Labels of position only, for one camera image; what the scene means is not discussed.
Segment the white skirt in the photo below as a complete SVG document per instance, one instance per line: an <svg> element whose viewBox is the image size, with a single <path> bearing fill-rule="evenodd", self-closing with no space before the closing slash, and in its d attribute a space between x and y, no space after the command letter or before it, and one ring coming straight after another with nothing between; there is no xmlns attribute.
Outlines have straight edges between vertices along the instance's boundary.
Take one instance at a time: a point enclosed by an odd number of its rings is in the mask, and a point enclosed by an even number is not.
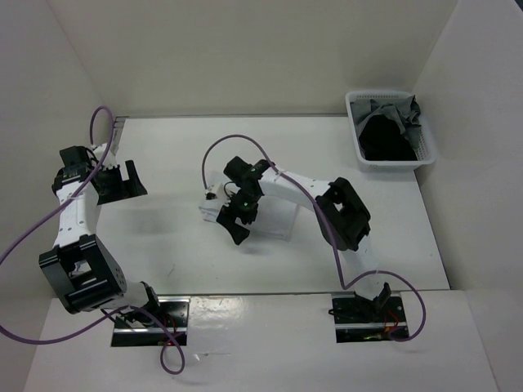
<svg viewBox="0 0 523 392"><path fill-rule="evenodd" d="M220 182L224 185L226 195L231 196L239 189L236 185L229 184L229 180L224 174L212 171L208 177L208 185ZM216 223L218 213L225 201L206 200L204 195L199 204L199 211L203 220ZM298 211L299 206L297 204L281 198L265 196L258 202L257 218L251 225L242 224L240 220L236 222L245 229L249 229L253 234L289 241Z"/></svg>

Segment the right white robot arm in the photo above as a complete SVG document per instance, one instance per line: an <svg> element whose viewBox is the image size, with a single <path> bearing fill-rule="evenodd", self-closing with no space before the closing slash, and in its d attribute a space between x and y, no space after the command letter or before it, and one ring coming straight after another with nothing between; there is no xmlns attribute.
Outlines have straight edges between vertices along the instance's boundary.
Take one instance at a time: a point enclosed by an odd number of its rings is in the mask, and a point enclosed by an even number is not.
<svg viewBox="0 0 523 392"><path fill-rule="evenodd" d="M324 239L333 248L342 288L346 290L358 281L345 281L340 255L351 253L359 267L364 265L371 215L349 180L338 177L325 181L286 174L267 159L250 164L238 156L227 163L224 174L238 190L221 207L217 223L236 245L250 235L246 226L256 220L259 200L264 196L280 198L315 213Z"/></svg>

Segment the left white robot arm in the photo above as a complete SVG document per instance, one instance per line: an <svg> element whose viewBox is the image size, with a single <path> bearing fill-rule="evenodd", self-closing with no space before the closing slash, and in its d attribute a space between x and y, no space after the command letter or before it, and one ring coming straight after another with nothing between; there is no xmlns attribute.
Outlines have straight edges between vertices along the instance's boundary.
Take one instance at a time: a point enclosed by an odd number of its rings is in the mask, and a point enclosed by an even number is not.
<svg viewBox="0 0 523 392"><path fill-rule="evenodd" d="M118 310L129 326L160 321L162 305L145 282L131 282L96 235L101 207L146 195L132 160L116 162L105 145L72 146L60 151L64 166L51 189L63 208L52 249L38 264L61 304L71 314ZM123 179L122 169L128 178Z"/></svg>

